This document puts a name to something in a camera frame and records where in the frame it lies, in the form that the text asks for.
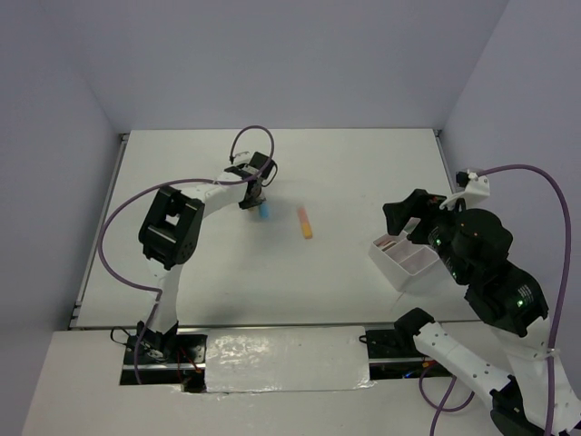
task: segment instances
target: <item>blue block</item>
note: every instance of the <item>blue block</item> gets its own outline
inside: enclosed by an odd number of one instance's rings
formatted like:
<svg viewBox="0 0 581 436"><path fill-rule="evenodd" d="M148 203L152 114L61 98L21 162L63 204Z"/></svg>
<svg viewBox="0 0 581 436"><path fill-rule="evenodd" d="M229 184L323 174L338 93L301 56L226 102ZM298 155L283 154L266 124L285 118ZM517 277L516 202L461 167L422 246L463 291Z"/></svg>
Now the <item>blue block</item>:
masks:
<svg viewBox="0 0 581 436"><path fill-rule="evenodd" d="M258 214L261 216L261 218L268 218L269 217L269 205L266 203L262 203L260 206L258 206Z"/></svg>

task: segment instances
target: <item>white tabletop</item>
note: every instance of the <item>white tabletop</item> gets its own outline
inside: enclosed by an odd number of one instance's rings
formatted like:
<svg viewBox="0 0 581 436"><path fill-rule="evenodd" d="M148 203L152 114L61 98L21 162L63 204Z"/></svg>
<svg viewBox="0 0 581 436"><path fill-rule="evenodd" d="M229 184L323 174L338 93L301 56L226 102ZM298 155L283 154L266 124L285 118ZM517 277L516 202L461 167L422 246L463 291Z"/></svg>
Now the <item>white tabletop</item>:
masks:
<svg viewBox="0 0 581 436"><path fill-rule="evenodd" d="M445 328L507 369L486 325L457 322ZM170 385L119 386L122 359L123 347L112 343L108 332L56 332L23 435L428 435L434 414L419 394L418 380L378 381L357 391L189 394ZM427 379L428 396L441 399L448 384L449 378ZM468 395L457 386L449 406ZM461 412L443 413L437 434L499 433L476 398Z"/></svg>
<svg viewBox="0 0 581 436"><path fill-rule="evenodd" d="M229 165L235 130L133 131L109 213L135 193L186 177L214 178ZM421 296L394 291L368 256L386 232L381 206L414 188L449 194L445 166L429 129L274 130L280 173L266 189L271 218L229 206L204 220L183 269L181 325L393 322L420 306L441 321L473 320L464 289L451 279ZM248 132L238 151L269 150ZM104 249L125 277L154 285L137 233L150 194L113 222ZM314 233L305 240L296 206ZM133 326L152 296L110 277L94 259L77 327Z"/></svg>

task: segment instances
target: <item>wire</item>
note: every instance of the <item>wire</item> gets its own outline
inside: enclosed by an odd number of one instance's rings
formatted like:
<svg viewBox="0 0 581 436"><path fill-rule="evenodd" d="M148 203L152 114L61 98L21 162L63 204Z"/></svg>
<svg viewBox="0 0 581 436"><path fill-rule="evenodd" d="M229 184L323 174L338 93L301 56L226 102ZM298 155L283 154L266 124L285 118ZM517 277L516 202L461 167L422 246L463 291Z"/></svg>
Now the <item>wire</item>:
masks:
<svg viewBox="0 0 581 436"><path fill-rule="evenodd" d="M450 393L452 393L452 390L454 389L455 384L456 384L456 376L453 375L452 381L450 382L450 385L448 386L448 390L444 394L444 398L442 398L442 401L439 402L439 405L436 408L436 413L434 413L434 418L432 418L432 425L429 428L429 436L434 436L434 434L436 434L436 424L438 423L439 415L440 415L440 413L442 413L444 411L444 405L446 404L446 401L448 400Z"/></svg>
<svg viewBox="0 0 581 436"><path fill-rule="evenodd" d="M183 350L183 348L182 348L182 347L180 347L180 350L182 351L182 353L183 353L183 355L185 356L185 358L186 358L186 359L187 359L187 360L188 360L188 361L189 361L189 362L192 364L192 366L193 366L194 370L196 370L196 372L198 372L198 373L200 374L202 371L200 371L200 368L198 368L198 365L196 365L196 364L195 364L195 362L194 362L192 359L190 359L190 356L188 356L188 355L185 353L185 351Z"/></svg>
<svg viewBox="0 0 581 436"><path fill-rule="evenodd" d="M275 162L273 164L273 166L274 166L274 175L272 176L272 178L269 180L268 183L266 183L262 186L263 188L269 187L272 184L272 182L274 182L274 179L276 178L276 176L279 174L279 166L277 165L277 163Z"/></svg>
<svg viewBox="0 0 581 436"><path fill-rule="evenodd" d="M248 127L244 127L242 130L240 130L238 132L238 134L234 138L234 141L232 142L232 147L230 148L230 156L229 156L230 163L231 164L234 164L234 149L236 148L236 144L238 143L238 140L241 138L241 136L243 134L245 134L249 130L262 130L271 139L271 145L272 145L272 147L271 147L271 156L270 156L270 159L264 164L264 166L259 171L259 173L262 173L268 167L268 165L271 163L271 160L272 160L272 149L274 148L274 138L272 137L271 131L269 129L267 129L266 127L262 127L261 125L257 125L257 124L249 125Z"/></svg>
<svg viewBox="0 0 581 436"><path fill-rule="evenodd" d="M248 127L245 127L238 132L238 134L234 138L234 142L233 142L232 147L231 147L231 159L233 160L232 152L234 151L234 147L236 146L238 139L242 136L242 134L244 134L245 132L247 132L251 129L262 130L263 132L265 132L269 136L269 139L271 140L271 153L269 154L268 159L266 160L266 162L264 163L262 168L260 170L258 170L254 175L251 175L250 177L247 177L246 179L242 179L242 180L236 181L236 182L227 182L227 181L220 182L221 185L232 186L235 184L243 184L243 183L248 183L248 182L252 182L254 180L257 180L261 176L261 174L264 172L264 170L266 170L266 168L268 168L268 166L271 164L272 156L274 155L274 137L272 136L271 131L269 131L266 127L262 127L261 125L249 125ZM135 200L138 200L139 198L143 197L144 195L146 195L148 193L152 193L153 191L156 191L160 188L163 188L164 186L170 186L173 184L183 184L183 183L213 183L213 180L211 180L211 179L199 179L199 178L171 180L170 182L156 184L155 186L151 186L151 187L141 191L140 193L137 193L136 195L134 195L130 199L123 202L120 206L118 206L111 213L111 215L103 223L103 227L101 228L101 231L99 232L99 237L97 239L97 253L99 255L99 259L101 260L101 263L103 264L104 269L108 273L110 273L113 278L115 278L117 281L119 281L123 284L126 284L127 286L131 286L132 288L139 289L141 291L148 291L148 292L155 292L156 293L155 302L153 304L152 311L150 312L147 320L145 321L145 325L143 326L141 332L139 333L139 336L137 337L137 342L135 343L135 349L133 350L133 370L135 372L135 379L137 380L138 384L142 384L141 378L139 377L139 359L138 359L139 345L142 342L143 336L145 335L145 332L147 331L149 325L153 321L153 317L155 316L155 312L157 311L157 306L160 303L163 291L160 288L154 288L152 286L146 286L144 284L132 282L132 281L124 278L121 274L119 274L116 270L114 270L104 255L103 240L104 240L104 236L107 232L107 229L109 228L109 226L111 225L111 223L113 222L115 217L123 209L125 209L129 204L133 203Z"/></svg>
<svg viewBox="0 0 581 436"><path fill-rule="evenodd" d="M423 399L426 401L427 404L429 404L430 406L432 406L434 409L438 409L438 406L430 399L428 398L428 395L426 394L426 392L424 391L424 379L426 378L426 375L428 374L428 372L434 367L435 365L429 365L428 368L424 369L424 371L421 373L421 375L419 376L419 393L421 393L421 396L423 397ZM468 398L459 406L457 407L450 407L450 408L442 408L442 411L448 412L448 413L453 413L455 411L461 411L462 409L464 409L465 407L467 407L472 400L474 399L474 392L471 392L470 395L468 396Z"/></svg>
<svg viewBox="0 0 581 436"><path fill-rule="evenodd" d="M109 333L109 337L111 338L111 340L113 342L118 343L119 345L127 346L127 342L119 342L119 341L115 340L115 338L113 337L113 334L115 333L116 330L121 330L123 333L125 333L127 335L128 338L131 336L131 334L129 334L129 332L126 331L123 327L113 327L111 329L111 332Z"/></svg>
<svg viewBox="0 0 581 436"><path fill-rule="evenodd" d="M556 180L546 171L541 170L533 165L526 164L513 164L498 166L496 168L490 168L489 170L480 171L478 175L489 175L494 173L501 173L503 171L509 170L527 170L532 171L545 177L545 179L551 184L555 190L556 196L561 204L561 210L563 211L563 218L565 220L565 255L563 258L563 272L561 273L561 283L559 285L559 292L556 298L555 305L555 316L551 323L551 330L548 336L547 348L549 350L555 349L556 344L556 334L559 329L559 323L561 321L561 314L563 312L563 304L565 302L566 284L569 278L569 267L571 264L571 214L569 213L569 206L566 203L565 195L558 185ZM547 357L547 372L548 372L548 395L547 395L547 419L545 420L545 436L550 436L553 430L553 419L555 413L555 361L553 356Z"/></svg>
<svg viewBox="0 0 581 436"><path fill-rule="evenodd" d="M180 381L180 384L183 384L182 375L180 374L180 352L179 351L178 351L178 357L177 357L176 361L178 362L178 380Z"/></svg>

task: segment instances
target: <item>white tape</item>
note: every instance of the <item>white tape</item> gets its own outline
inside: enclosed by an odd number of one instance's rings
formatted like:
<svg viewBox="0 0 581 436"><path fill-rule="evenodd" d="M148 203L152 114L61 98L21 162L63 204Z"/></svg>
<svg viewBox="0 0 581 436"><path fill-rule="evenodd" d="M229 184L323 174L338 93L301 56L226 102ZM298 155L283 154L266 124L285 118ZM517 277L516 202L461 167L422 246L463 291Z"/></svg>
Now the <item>white tape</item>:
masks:
<svg viewBox="0 0 581 436"><path fill-rule="evenodd" d="M373 385L363 327L214 330L208 392L347 391Z"/></svg>

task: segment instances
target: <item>white wall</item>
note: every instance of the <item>white wall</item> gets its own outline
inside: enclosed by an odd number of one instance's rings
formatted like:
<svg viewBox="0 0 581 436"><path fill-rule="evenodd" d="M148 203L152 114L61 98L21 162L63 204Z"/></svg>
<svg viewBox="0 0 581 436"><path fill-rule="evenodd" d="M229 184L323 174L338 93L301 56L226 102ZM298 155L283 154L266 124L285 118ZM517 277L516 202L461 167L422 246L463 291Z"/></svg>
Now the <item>white wall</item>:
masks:
<svg viewBox="0 0 581 436"><path fill-rule="evenodd" d="M0 41L0 432L13 436L73 309L119 141L37 1L3 2Z"/></svg>
<svg viewBox="0 0 581 436"><path fill-rule="evenodd" d="M118 132L442 127L507 0L42 0Z"/></svg>
<svg viewBox="0 0 581 436"><path fill-rule="evenodd" d="M443 135L452 169L526 163L561 184L573 219L573 258L557 345L581 393L581 2L511 0ZM552 304L564 226L550 186L525 172L490 176L494 210L515 235L511 257Z"/></svg>

